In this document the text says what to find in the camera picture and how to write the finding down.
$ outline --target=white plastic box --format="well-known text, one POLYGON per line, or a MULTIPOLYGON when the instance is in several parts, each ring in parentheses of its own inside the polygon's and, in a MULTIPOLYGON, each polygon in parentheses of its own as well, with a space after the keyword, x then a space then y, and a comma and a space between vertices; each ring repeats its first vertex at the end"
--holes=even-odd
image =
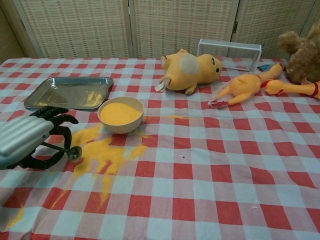
POLYGON ((257 70, 258 62, 261 57, 262 53, 262 46, 260 44, 249 44, 249 43, 239 43, 239 42, 230 42, 230 41, 218 41, 218 40, 212 40, 212 39, 205 39, 201 38, 198 43, 197 48, 197 56, 200 56, 202 54, 213 54, 213 52, 210 52, 208 49, 209 47, 219 47, 222 48, 219 53, 224 53, 224 57, 232 58, 232 56, 228 56, 229 49, 239 49, 242 51, 248 51, 251 52, 250 55, 253 56, 252 63, 250 63, 247 67, 236 67, 232 64, 228 64, 228 62, 223 63, 223 67, 227 69, 236 69, 236 70, 242 70, 242 71, 248 71, 254 73, 257 70))

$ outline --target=white bowl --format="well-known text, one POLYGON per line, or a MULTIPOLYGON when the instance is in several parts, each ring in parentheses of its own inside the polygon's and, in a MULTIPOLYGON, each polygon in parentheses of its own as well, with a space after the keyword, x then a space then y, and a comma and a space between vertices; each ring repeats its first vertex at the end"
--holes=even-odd
POLYGON ((114 134, 128 134, 132 131, 134 131, 141 123, 142 119, 143 119, 143 115, 144 115, 144 111, 145 111, 145 107, 143 105, 143 103, 131 96, 119 96, 119 97, 114 97, 111 98, 107 101, 105 101, 98 109, 98 118, 100 120, 100 122, 105 126, 106 129, 108 129, 110 132, 114 133, 114 134), (106 122, 104 122, 101 118, 100 118, 100 114, 102 109, 111 103, 122 103, 122 104, 126 104, 132 108, 134 108, 135 110, 139 111, 141 113, 141 115, 126 124, 121 124, 121 125, 112 125, 112 124, 108 124, 106 122))

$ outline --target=spoon handle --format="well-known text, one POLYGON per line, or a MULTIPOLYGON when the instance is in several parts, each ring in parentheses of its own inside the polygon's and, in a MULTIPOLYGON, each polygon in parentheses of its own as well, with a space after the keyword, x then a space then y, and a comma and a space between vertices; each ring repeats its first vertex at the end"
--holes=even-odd
POLYGON ((47 143, 47 142, 43 142, 43 143, 41 143, 41 145, 43 145, 43 146, 46 146, 46 147, 49 147, 49 148, 52 148, 52 149, 55 149, 55 150, 59 150, 59 151, 66 151, 64 148, 62 148, 62 147, 59 147, 59 146, 56 146, 56 145, 52 145, 52 144, 50 144, 50 143, 47 143))

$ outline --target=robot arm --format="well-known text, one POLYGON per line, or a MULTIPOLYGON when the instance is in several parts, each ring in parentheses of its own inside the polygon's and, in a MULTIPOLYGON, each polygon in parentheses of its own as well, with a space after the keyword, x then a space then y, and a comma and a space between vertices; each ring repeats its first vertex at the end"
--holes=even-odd
POLYGON ((55 165, 64 155, 58 151, 48 160, 32 157, 36 148, 50 135, 63 135, 64 148, 71 146, 72 134, 68 127, 60 126, 64 122, 79 122, 68 110, 60 107, 43 107, 29 116, 19 116, 0 127, 0 170, 34 168, 45 170, 55 165))

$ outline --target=metal spoon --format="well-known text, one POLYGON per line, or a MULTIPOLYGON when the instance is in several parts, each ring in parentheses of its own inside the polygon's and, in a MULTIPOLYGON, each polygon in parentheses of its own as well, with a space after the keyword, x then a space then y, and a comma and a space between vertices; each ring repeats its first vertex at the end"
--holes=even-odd
POLYGON ((56 145, 52 145, 52 144, 46 143, 46 142, 41 143, 41 145, 49 147, 49 148, 52 148, 52 149, 55 149, 55 150, 64 151, 67 154, 69 160, 71 162, 73 162, 73 163, 78 161, 79 158, 81 158, 81 155, 82 155, 82 148, 80 146, 74 146, 74 147, 72 147, 70 149, 64 149, 62 147, 59 147, 59 146, 56 146, 56 145))

